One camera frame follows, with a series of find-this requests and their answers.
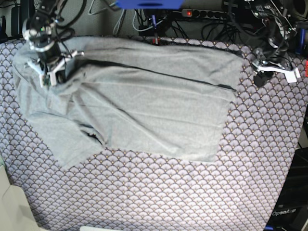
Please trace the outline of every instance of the gray cloth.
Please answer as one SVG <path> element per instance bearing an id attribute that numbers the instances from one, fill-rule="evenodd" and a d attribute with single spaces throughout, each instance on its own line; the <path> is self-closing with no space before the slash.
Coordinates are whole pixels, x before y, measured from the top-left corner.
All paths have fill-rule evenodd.
<path id="1" fill-rule="evenodd" d="M 242 58 L 186 46 L 157 47 L 118 38 L 74 38 L 82 60 L 62 85 L 39 86 L 25 63 L 37 55 L 26 44 L 13 77 L 24 116 L 64 168 L 105 147 L 213 162 Z"/>

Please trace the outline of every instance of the scale pattern fabric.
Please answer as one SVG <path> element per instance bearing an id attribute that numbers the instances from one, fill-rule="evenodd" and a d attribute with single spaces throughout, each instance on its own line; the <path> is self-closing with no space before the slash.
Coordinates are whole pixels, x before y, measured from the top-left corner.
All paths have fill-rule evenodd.
<path id="1" fill-rule="evenodd" d="M 83 225 L 126 231 L 263 230 L 295 153 L 308 78 L 287 84 L 278 74 L 257 89 L 249 47 L 165 40 L 243 54 L 238 96 L 230 104 L 214 165 L 105 150 L 62 171 L 15 100 L 11 63 L 23 43 L 1 44 L 0 151 L 11 183 L 25 191 L 39 226 L 52 231 L 77 231 Z M 304 76 L 304 60 L 292 62 Z"/>

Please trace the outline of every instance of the power strip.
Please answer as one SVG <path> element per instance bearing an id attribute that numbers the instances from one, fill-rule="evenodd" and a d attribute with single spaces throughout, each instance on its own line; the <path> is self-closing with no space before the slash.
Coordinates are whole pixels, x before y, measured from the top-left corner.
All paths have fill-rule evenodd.
<path id="1" fill-rule="evenodd" d="M 205 19 L 226 19 L 228 13 L 222 11 L 207 11 L 207 10 L 194 10 L 182 9 L 182 16 L 185 18 L 205 18 Z"/>

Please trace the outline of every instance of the metal bracket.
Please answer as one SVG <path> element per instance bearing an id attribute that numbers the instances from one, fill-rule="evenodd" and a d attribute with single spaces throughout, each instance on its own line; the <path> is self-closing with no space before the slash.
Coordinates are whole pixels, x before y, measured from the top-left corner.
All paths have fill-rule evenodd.
<path id="1" fill-rule="evenodd" d="M 288 83 L 296 83 L 298 78 L 301 78 L 300 73 L 298 68 L 293 68 L 292 70 L 288 71 L 276 66 L 263 66 L 263 65 L 259 65 L 257 66 L 257 71 L 265 71 L 265 72 L 269 72 L 269 71 L 275 71 L 275 72 L 279 72 L 279 73 L 283 73 L 285 75 L 285 78 L 287 79 Z"/>
<path id="2" fill-rule="evenodd" d="M 46 77 L 49 77 L 51 86 L 56 86 L 57 85 L 57 77 L 56 77 L 56 73 L 58 71 L 60 71 L 63 66 L 71 61 L 74 57 L 76 56 L 84 56 L 84 52 L 78 52 L 78 51 L 74 51 L 71 53 L 71 55 L 67 55 L 66 57 L 63 57 L 56 66 L 54 66 L 52 68 L 52 70 L 50 70 L 49 72 L 45 73 L 39 63 L 34 63 L 33 61 L 29 60 L 27 62 L 27 64 L 35 71 L 38 73 L 38 77 L 39 77 L 39 83 L 41 87 L 44 87 L 45 83 L 44 80 L 46 79 Z"/>

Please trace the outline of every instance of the red power switch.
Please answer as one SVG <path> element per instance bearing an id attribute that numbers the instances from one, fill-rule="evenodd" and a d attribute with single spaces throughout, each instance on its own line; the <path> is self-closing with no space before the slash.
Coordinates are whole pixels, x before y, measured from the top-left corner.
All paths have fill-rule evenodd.
<path id="1" fill-rule="evenodd" d="M 189 10 L 189 9 L 183 9 L 182 10 L 182 16 L 183 17 L 187 17 L 187 18 L 190 18 L 193 16 L 193 11 L 192 10 Z"/>

